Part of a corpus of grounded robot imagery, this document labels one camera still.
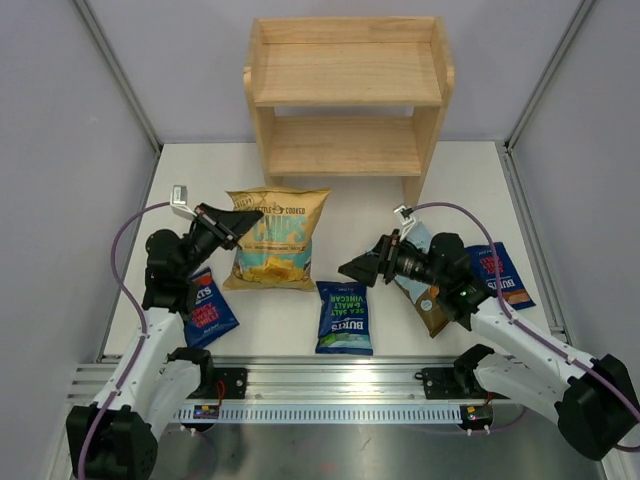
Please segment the yellow kettle chips bag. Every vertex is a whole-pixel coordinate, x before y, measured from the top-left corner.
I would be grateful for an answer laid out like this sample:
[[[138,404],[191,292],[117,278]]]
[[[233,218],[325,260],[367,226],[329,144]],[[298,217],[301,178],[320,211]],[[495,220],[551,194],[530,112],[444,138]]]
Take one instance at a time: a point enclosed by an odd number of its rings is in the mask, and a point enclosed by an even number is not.
[[[258,187],[230,191],[236,211],[259,211],[263,217],[238,242],[228,290],[287,288],[309,291],[312,236],[328,189]]]

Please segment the light blue cassava chips bag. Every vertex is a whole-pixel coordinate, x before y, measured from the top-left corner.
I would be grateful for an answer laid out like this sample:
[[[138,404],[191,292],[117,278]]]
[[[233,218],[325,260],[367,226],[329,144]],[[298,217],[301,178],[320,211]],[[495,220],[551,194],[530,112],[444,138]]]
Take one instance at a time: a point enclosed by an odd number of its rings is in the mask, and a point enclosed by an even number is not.
[[[427,255],[431,283],[423,284],[403,277],[397,277],[391,283],[411,302],[429,335],[435,337],[449,322],[444,306],[439,303],[444,299],[444,287],[454,279],[451,271],[455,268],[455,260],[447,259],[446,253],[452,251],[454,259],[465,259],[462,241],[458,235],[449,233],[431,237],[421,223],[416,224],[404,239],[400,239],[410,242]],[[379,241],[371,250],[379,252]]]

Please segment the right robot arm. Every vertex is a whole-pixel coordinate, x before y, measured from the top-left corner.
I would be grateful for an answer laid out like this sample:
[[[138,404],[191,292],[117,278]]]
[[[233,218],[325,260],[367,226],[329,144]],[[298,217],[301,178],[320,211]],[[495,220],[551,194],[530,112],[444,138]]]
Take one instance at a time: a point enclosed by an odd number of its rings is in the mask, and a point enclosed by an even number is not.
[[[454,364],[463,395],[484,390],[511,399],[554,423],[571,447],[595,461],[622,450],[638,426],[639,400],[624,363],[563,343],[506,305],[471,270],[458,235],[439,233],[422,251],[393,231],[338,271],[368,287],[397,277],[432,286],[449,321],[489,340]]]

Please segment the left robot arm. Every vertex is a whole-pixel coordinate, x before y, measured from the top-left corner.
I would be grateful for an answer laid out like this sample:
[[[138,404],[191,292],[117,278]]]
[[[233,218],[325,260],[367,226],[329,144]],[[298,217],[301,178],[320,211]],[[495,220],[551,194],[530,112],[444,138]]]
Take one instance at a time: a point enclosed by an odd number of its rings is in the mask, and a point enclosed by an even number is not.
[[[211,354],[187,347],[184,325],[192,314],[199,267],[219,248],[233,250],[263,217],[205,203],[173,206],[189,230],[151,234],[145,244],[145,292],[133,304],[139,327],[102,390],[66,418],[73,475],[78,479],[147,479],[158,443],[175,412],[191,395],[208,396],[216,374]]]

